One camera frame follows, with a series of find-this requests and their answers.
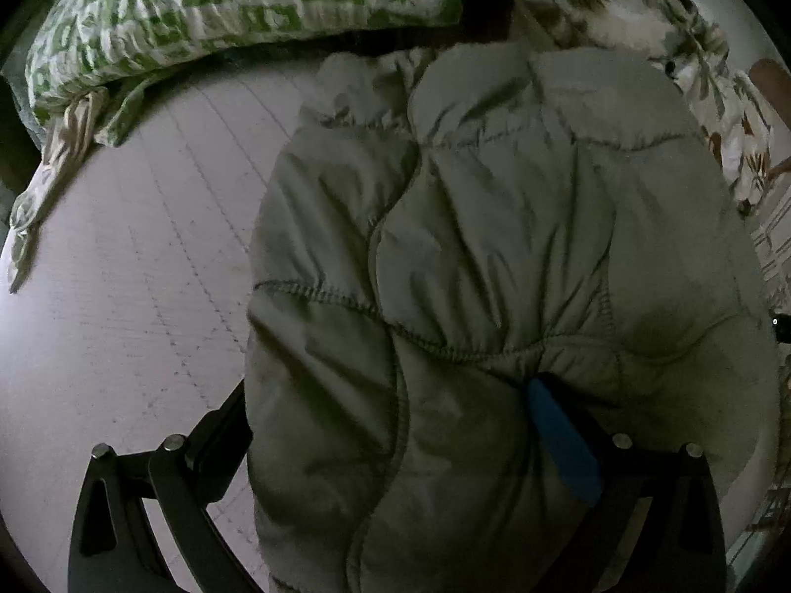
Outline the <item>striped floral cushion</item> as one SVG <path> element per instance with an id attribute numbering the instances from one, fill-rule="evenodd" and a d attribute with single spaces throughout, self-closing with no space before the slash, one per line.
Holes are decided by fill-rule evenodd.
<path id="1" fill-rule="evenodd" d="M 790 311 L 790 193 L 774 196 L 748 219 L 771 308 Z"/>

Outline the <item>leaf print blanket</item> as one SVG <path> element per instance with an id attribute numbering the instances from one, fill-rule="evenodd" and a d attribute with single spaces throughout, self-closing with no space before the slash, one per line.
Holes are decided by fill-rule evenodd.
<path id="1" fill-rule="evenodd" d="M 628 49 L 680 90 L 740 213 L 771 187 L 774 127 L 767 99 L 729 66 L 723 28 L 693 0 L 515 0 L 559 48 Z"/>

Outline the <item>green white patterned pillow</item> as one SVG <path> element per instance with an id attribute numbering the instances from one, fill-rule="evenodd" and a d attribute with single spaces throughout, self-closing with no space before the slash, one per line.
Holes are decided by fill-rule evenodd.
<path id="1" fill-rule="evenodd" d="M 55 0 L 24 67 L 40 125 L 72 100 L 228 48 L 457 23 L 463 0 Z"/>

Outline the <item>olive green quilted puffer coat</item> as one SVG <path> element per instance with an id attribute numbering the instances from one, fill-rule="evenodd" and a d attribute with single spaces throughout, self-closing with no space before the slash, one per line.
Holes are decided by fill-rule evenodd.
<path id="1" fill-rule="evenodd" d="M 275 592 L 574 592 L 531 384 L 728 493 L 779 410 L 763 279 L 677 88 L 520 43 L 337 54 L 251 242 L 248 475 Z"/>

